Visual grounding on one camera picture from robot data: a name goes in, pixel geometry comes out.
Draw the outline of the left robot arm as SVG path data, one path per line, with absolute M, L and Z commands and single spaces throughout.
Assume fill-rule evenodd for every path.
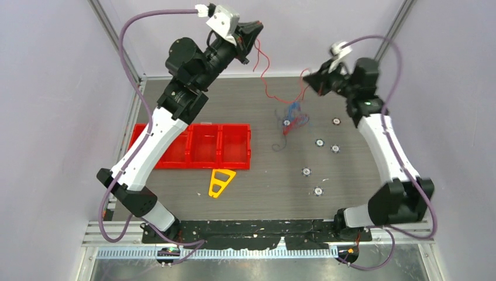
M 169 48 L 165 62 L 172 79 L 166 86 L 151 118 L 136 142 L 111 169 L 101 168 L 97 179 L 135 217 L 155 226 L 165 242 L 178 238 L 178 219 L 146 187 L 146 181 L 167 148 L 200 113 L 208 97 L 208 87 L 234 60 L 249 62 L 247 55 L 263 24 L 260 21 L 239 23 L 233 42 L 211 31 L 215 40 L 201 50 L 193 39 L 182 37 Z

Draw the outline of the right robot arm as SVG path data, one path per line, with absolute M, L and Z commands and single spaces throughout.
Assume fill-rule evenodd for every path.
M 303 81 L 320 96 L 335 92 L 345 98 L 347 114 L 368 144 L 382 182 L 367 203 L 338 210 L 335 235 L 349 240 L 358 228 L 395 228 L 422 221 L 435 186 L 431 179 L 419 175 L 401 149 L 388 109 L 376 94 L 379 63 L 362 57 L 353 72 L 347 73 L 344 63 L 332 69 L 332 62 L 326 61 Z

